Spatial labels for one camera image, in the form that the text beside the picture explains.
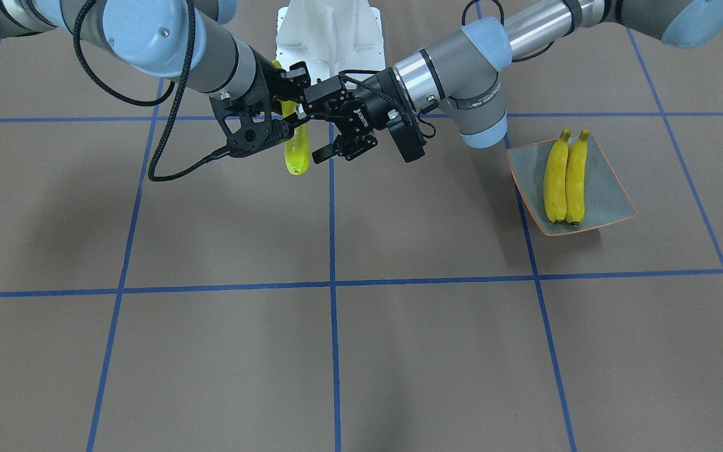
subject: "black cable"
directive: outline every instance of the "black cable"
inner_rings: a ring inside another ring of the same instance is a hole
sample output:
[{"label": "black cable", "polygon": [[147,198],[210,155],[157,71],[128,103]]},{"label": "black cable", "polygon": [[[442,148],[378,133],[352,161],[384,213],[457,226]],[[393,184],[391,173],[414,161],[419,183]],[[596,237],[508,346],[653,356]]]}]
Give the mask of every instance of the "black cable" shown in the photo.
[{"label": "black cable", "polygon": [[346,71],[339,72],[338,77],[340,78],[340,80],[343,80],[348,83],[355,83],[356,86],[367,89],[367,91],[372,92],[372,94],[375,94],[378,97],[381,97],[386,103],[390,104],[391,107],[396,109],[398,111],[398,113],[401,115],[401,117],[409,117],[409,115],[407,114],[407,112],[404,109],[404,106],[401,105],[401,103],[398,102],[398,100],[394,100],[392,97],[389,97],[389,95],[384,94],[384,92],[382,92],[381,90],[373,88],[372,86],[367,85],[367,83],[365,83],[361,80],[356,80],[356,79],[353,79],[352,77],[348,77],[347,75],[345,75],[345,74],[356,74],[356,73],[367,74],[368,72],[347,69]]},{"label": "black cable", "polygon": [[347,74],[372,74],[376,75],[381,71],[371,71],[370,69],[345,69],[344,71],[339,71],[339,74],[347,75]]},{"label": "black cable", "polygon": [[214,151],[212,154],[201,158],[197,163],[189,166],[183,171],[177,172],[173,175],[168,176],[156,176],[155,167],[158,165],[158,161],[161,159],[166,143],[169,141],[169,135],[172,135],[172,127],[174,121],[178,117],[178,109],[180,109],[180,102],[183,100],[183,92],[186,90],[186,84],[189,81],[189,71],[191,71],[191,60],[193,54],[195,54],[195,4],[193,0],[186,0],[186,8],[188,9],[188,35],[186,41],[186,54],[183,57],[183,69],[180,72],[180,83],[178,89],[174,94],[172,100],[172,109],[169,111],[169,118],[166,120],[166,127],[163,129],[161,140],[158,141],[158,146],[155,148],[153,157],[149,160],[149,168],[147,169],[147,177],[153,182],[167,182],[169,180],[175,180],[176,178],[184,177],[190,172],[205,165],[217,158],[224,157],[226,155],[223,151]]},{"label": "black cable", "polygon": [[91,66],[88,65],[88,60],[85,59],[85,56],[83,55],[83,48],[80,45],[80,35],[82,35],[83,31],[83,21],[85,20],[85,17],[91,11],[95,3],[97,3],[97,0],[88,0],[86,3],[83,4],[83,8],[80,8],[80,12],[77,14],[77,20],[74,21],[74,28],[72,29],[72,43],[74,43],[74,54],[77,55],[77,60],[78,62],[80,62],[80,66],[83,66],[83,71],[86,73],[86,75],[88,75],[88,77],[91,78],[91,80],[94,81],[94,83],[97,84],[97,86],[102,88],[104,92],[112,95],[113,97],[123,102],[137,105],[139,107],[154,107],[155,105],[161,105],[161,103],[166,101],[166,99],[169,99],[169,96],[172,94],[172,91],[174,89],[174,82],[169,83],[169,88],[166,89],[166,92],[164,92],[164,94],[161,97],[158,97],[158,99],[156,100],[136,100],[132,99],[132,97],[127,97],[126,95],[119,94],[117,91],[109,87],[107,83],[100,79],[100,77],[97,77],[97,74],[94,74],[93,69],[91,69]]},{"label": "black cable", "polygon": [[426,140],[430,140],[431,138],[434,138],[437,136],[436,126],[431,124],[429,121],[424,120],[424,118],[421,118],[420,114],[417,114],[417,120],[420,122],[420,124],[425,124],[426,126],[431,127],[431,135],[425,134],[424,131],[420,131],[422,134],[422,137],[424,137]]},{"label": "black cable", "polygon": [[544,48],[542,51],[539,51],[539,52],[535,53],[534,55],[529,55],[529,56],[525,56],[525,57],[523,57],[523,58],[518,58],[517,60],[513,60],[513,63],[520,63],[520,62],[522,62],[522,61],[528,61],[528,60],[531,60],[531,59],[533,59],[533,58],[537,58],[537,57],[539,57],[540,55],[543,55],[546,51],[548,51],[548,49],[550,49],[551,46],[553,46],[553,45],[554,45],[554,41],[551,41],[551,42],[549,43],[549,45],[545,46],[545,48]]},{"label": "black cable", "polygon": [[[470,0],[470,3],[468,3],[467,6],[462,10],[462,26],[467,25],[467,18],[468,18],[468,11],[470,11],[470,8],[473,5],[476,5],[476,3],[479,3],[480,0]],[[498,12],[501,16],[501,25],[504,25],[504,6],[501,5],[501,2],[499,0],[493,0],[493,3],[498,6]]]}]

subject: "square plate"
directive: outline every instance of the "square plate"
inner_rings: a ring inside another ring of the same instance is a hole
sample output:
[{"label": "square plate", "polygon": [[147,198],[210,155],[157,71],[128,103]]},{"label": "square plate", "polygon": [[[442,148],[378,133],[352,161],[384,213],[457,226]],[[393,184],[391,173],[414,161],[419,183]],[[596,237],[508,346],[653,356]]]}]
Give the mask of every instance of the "square plate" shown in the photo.
[{"label": "square plate", "polygon": [[[571,145],[579,137],[571,137]],[[629,220],[637,214],[618,177],[605,157],[602,148],[591,133],[587,142],[585,168],[585,218],[574,228],[568,223],[554,224],[545,216],[543,178],[545,164],[554,141],[517,147],[507,151],[510,171],[513,173],[520,196],[528,213],[545,235],[567,235],[603,228],[619,221]]]}]

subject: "yellow banana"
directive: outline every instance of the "yellow banana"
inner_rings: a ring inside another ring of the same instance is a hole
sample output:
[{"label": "yellow banana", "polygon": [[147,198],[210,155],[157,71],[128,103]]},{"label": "yellow banana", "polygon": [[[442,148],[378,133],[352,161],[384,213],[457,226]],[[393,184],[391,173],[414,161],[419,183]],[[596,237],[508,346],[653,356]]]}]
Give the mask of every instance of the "yellow banana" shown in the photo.
[{"label": "yellow banana", "polygon": [[[281,63],[278,60],[273,60],[272,64],[281,69]],[[297,102],[282,100],[281,112],[284,117],[287,117],[297,111],[297,106]],[[295,129],[295,136],[286,141],[284,145],[284,161],[290,175],[301,175],[309,171],[309,162],[311,162],[310,145],[308,124]]]},{"label": "yellow banana", "polygon": [[565,166],[568,163],[568,140],[570,129],[565,129],[559,140],[551,146],[548,163],[545,164],[543,178],[543,202],[545,216],[552,223],[562,223],[568,212],[565,202]]},{"label": "yellow banana", "polygon": [[585,129],[579,140],[570,147],[568,166],[565,169],[565,200],[568,212],[565,221],[576,228],[585,217],[585,163],[587,163],[587,139],[591,133]]}]

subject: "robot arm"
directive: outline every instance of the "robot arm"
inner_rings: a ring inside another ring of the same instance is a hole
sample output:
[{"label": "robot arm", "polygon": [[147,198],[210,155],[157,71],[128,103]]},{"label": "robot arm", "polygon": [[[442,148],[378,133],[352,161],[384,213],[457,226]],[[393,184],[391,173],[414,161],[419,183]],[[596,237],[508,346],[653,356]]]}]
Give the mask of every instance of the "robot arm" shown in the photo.
[{"label": "robot arm", "polygon": [[[690,48],[723,28],[723,0],[540,0],[506,18],[488,17],[420,49],[410,57],[354,80],[339,74],[310,86],[305,64],[275,68],[221,24],[236,0],[193,0],[193,42],[183,0],[0,0],[0,38],[74,29],[81,38],[148,74],[177,80],[187,46],[193,45],[187,86],[209,95],[227,137],[212,159],[246,157],[293,137],[309,120],[333,122],[335,143],[313,153],[316,163],[339,155],[358,157],[378,144],[374,131],[388,129],[407,162],[424,155],[416,114],[440,108],[459,127],[468,146],[484,148],[506,133],[499,73],[576,29],[614,22],[663,43]],[[346,83],[356,83],[347,89]],[[305,115],[278,119],[279,100],[295,100]],[[264,114],[261,121],[254,117]],[[241,128],[231,131],[228,117]]]}]

